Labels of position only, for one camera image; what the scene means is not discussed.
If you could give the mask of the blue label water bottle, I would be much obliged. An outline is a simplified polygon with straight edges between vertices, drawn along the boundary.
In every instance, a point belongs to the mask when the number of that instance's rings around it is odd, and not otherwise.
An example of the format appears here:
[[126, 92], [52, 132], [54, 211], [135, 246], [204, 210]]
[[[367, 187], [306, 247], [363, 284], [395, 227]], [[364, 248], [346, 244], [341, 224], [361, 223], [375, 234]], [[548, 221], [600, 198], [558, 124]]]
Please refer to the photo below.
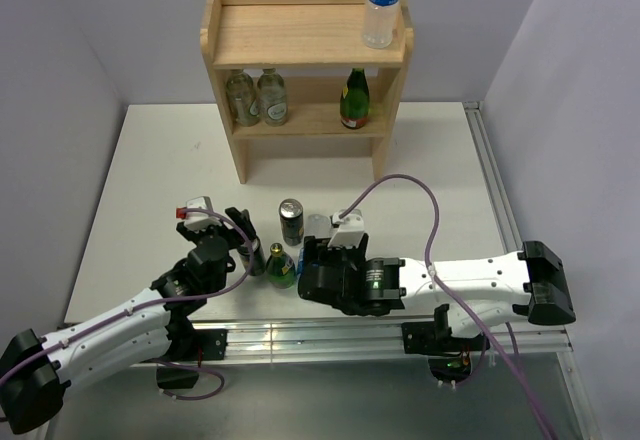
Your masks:
[[[331, 237], [331, 220], [326, 215], [310, 214], [307, 216], [306, 223], [304, 225], [304, 238], [313, 236], [318, 238], [330, 238]], [[304, 246], [301, 246], [298, 254], [297, 264], [297, 279], [300, 279], [304, 270]]]
[[365, 0], [362, 39], [370, 48], [383, 49], [393, 39], [400, 0]]

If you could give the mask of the green glass bottle yellow label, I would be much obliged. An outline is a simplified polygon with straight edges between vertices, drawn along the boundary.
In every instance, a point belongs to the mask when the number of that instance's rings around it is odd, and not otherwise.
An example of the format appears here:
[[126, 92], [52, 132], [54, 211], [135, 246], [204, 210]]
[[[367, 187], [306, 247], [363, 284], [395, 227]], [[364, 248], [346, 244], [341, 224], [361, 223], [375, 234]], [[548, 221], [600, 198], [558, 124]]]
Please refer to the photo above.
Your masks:
[[365, 70], [354, 68], [340, 98], [341, 123], [349, 129], [362, 128], [368, 121], [370, 94]]

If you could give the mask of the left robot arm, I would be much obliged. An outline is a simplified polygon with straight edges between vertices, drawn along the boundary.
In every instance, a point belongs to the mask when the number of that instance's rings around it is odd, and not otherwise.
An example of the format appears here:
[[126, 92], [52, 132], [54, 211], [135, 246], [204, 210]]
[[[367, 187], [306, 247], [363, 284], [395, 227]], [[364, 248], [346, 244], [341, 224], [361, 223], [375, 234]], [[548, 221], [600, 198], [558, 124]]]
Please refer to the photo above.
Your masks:
[[44, 336], [27, 329], [1, 355], [1, 419], [21, 435], [55, 417], [65, 395], [147, 360], [178, 360], [195, 346], [192, 313], [232, 291], [230, 253], [257, 234], [246, 210], [181, 207], [178, 233], [193, 249], [122, 305]]

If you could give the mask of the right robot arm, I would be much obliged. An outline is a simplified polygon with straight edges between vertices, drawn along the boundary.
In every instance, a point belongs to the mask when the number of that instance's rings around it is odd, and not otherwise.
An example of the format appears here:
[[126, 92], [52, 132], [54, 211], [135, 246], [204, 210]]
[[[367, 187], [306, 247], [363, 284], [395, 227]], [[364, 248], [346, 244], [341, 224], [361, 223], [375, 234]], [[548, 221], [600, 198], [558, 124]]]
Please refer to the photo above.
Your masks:
[[415, 309], [439, 317], [433, 338], [446, 350], [478, 335], [481, 324], [524, 317], [533, 325], [563, 326], [576, 320], [564, 264], [541, 241], [526, 241], [501, 256], [431, 266], [410, 258], [368, 258], [367, 244], [333, 247], [329, 239], [306, 238], [299, 297], [350, 316]]

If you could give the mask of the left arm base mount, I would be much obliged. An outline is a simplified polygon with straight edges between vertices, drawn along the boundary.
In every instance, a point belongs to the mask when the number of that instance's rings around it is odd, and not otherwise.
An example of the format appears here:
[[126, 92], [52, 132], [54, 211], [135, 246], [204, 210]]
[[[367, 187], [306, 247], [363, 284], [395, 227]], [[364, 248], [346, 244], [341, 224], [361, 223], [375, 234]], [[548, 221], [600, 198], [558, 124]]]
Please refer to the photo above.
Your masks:
[[[228, 331], [226, 329], [195, 330], [186, 348], [181, 353], [172, 353], [165, 361], [173, 363], [194, 363], [202, 368], [205, 362], [222, 361], [225, 358]], [[199, 372], [159, 365], [156, 368], [156, 384], [162, 390], [171, 392], [192, 389], [202, 376]]]

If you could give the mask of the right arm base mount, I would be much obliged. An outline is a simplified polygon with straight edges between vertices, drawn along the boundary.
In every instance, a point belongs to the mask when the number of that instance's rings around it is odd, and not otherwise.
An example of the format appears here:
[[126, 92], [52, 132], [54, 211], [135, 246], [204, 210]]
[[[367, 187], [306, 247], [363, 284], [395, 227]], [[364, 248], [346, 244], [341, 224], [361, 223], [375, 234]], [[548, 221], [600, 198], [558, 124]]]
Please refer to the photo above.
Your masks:
[[484, 334], [457, 338], [449, 327], [434, 321], [401, 324], [404, 353], [424, 356], [439, 388], [456, 390], [467, 382], [484, 360], [490, 342]]

